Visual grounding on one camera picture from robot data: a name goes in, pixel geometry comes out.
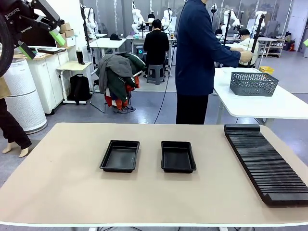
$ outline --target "black backpack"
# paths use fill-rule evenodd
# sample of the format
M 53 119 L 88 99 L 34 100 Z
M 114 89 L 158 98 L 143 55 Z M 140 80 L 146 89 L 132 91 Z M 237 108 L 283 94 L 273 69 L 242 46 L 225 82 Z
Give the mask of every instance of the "black backpack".
M 78 74 L 70 78 L 71 93 L 68 100 L 73 100 L 79 105 L 79 101 L 87 101 L 91 98 L 89 80 L 83 74 Z

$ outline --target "plastic basket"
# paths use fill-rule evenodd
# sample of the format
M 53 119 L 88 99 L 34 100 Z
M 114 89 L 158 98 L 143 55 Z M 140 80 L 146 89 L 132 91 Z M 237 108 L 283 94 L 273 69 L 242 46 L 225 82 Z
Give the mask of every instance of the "plastic basket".
M 261 66 L 259 68 L 259 71 L 272 75 L 272 74 L 274 74 L 275 70 L 273 68 L 269 67 L 269 66 Z
M 236 95 L 272 96 L 278 80 L 267 73 L 240 73 L 231 75 L 230 89 Z

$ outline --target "black tray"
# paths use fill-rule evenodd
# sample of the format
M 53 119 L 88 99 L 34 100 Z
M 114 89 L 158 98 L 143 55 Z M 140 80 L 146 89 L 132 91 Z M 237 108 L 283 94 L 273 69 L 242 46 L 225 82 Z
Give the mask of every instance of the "black tray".
M 132 172 L 139 144 L 138 141 L 110 141 L 100 168 L 106 172 Z
M 162 169 L 165 172 L 192 173 L 197 170 L 189 142 L 162 141 Z
M 225 135 L 267 205 L 308 205 L 308 187 L 260 132 L 259 125 L 225 125 Z

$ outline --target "seated person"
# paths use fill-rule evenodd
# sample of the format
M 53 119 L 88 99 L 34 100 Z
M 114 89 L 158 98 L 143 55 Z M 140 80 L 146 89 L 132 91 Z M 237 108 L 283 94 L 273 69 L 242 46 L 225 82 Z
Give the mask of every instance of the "seated person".
M 240 42 L 239 44 L 252 49 L 255 40 L 253 38 L 250 38 L 249 30 L 247 30 L 247 29 L 241 30 L 240 31 L 240 39 L 241 39 L 242 42 Z M 256 60 L 258 58 L 258 51 L 259 51 L 259 42 L 257 42 L 257 44 L 256 44 L 254 56 L 252 57 L 250 67 L 253 67 L 255 65 Z M 239 62 L 238 67 L 248 67 L 248 63 Z
M 147 67 L 151 65 L 166 65 L 166 52 L 169 51 L 169 40 L 167 34 L 161 31 L 162 22 L 155 19 L 152 22 L 153 31 L 146 35 L 143 49 L 147 52 L 143 56 Z
M 222 29 L 221 29 L 221 26 L 223 25 L 223 23 L 220 23 L 219 24 L 219 29 L 217 29 L 216 31 L 215 31 L 215 35 L 222 35 Z

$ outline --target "navy jacket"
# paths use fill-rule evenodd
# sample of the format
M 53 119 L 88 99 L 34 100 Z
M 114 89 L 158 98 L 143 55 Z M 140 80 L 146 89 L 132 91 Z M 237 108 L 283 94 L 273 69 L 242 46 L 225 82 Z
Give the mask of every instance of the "navy jacket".
M 214 61 L 237 67 L 241 54 L 220 44 L 201 0 L 187 0 L 177 33 L 176 86 L 181 95 L 213 93 Z

